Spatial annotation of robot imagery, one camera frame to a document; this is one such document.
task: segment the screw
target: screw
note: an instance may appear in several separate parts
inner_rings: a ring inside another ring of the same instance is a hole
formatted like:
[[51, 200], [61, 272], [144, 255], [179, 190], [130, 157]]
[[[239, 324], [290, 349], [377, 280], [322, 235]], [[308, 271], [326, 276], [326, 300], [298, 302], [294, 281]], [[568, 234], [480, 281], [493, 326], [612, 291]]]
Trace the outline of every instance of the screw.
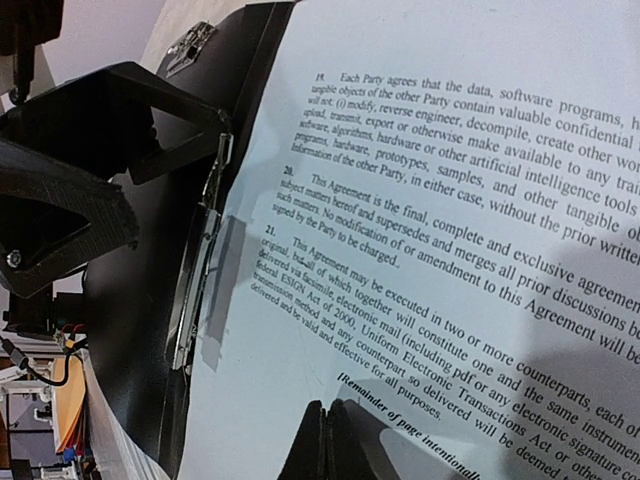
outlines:
[[7, 265], [9, 268], [18, 268], [22, 263], [22, 253], [20, 250], [13, 250], [7, 255]]

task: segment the bolt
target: bolt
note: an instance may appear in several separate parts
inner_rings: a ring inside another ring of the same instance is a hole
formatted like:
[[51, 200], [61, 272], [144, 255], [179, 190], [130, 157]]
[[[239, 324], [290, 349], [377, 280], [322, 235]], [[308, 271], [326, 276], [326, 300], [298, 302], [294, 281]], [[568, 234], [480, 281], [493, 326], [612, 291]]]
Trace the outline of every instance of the bolt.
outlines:
[[10, 268], [18, 268], [21, 263], [22, 253], [20, 253], [20, 250], [13, 250], [7, 255], [7, 265], [9, 265]]

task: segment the white paper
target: white paper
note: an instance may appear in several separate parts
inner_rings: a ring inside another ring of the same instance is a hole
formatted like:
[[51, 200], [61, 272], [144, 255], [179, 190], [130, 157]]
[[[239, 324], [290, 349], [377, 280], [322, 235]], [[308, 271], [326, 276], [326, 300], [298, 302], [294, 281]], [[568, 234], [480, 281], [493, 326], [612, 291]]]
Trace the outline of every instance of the white paper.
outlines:
[[336, 398], [390, 427], [402, 479], [640, 478], [638, 8], [296, 6], [227, 202], [180, 478], [277, 478], [308, 402]]

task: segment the printed page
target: printed page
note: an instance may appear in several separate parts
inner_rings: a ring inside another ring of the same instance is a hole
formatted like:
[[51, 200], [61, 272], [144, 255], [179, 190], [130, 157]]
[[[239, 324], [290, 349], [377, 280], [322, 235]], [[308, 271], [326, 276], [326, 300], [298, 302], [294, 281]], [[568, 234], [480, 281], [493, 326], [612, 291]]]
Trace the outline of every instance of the printed page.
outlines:
[[308, 402], [336, 398], [403, 480], [640, 478], [639, 9], [296, 6], [212, 265], [181, 478], [277, 478]]

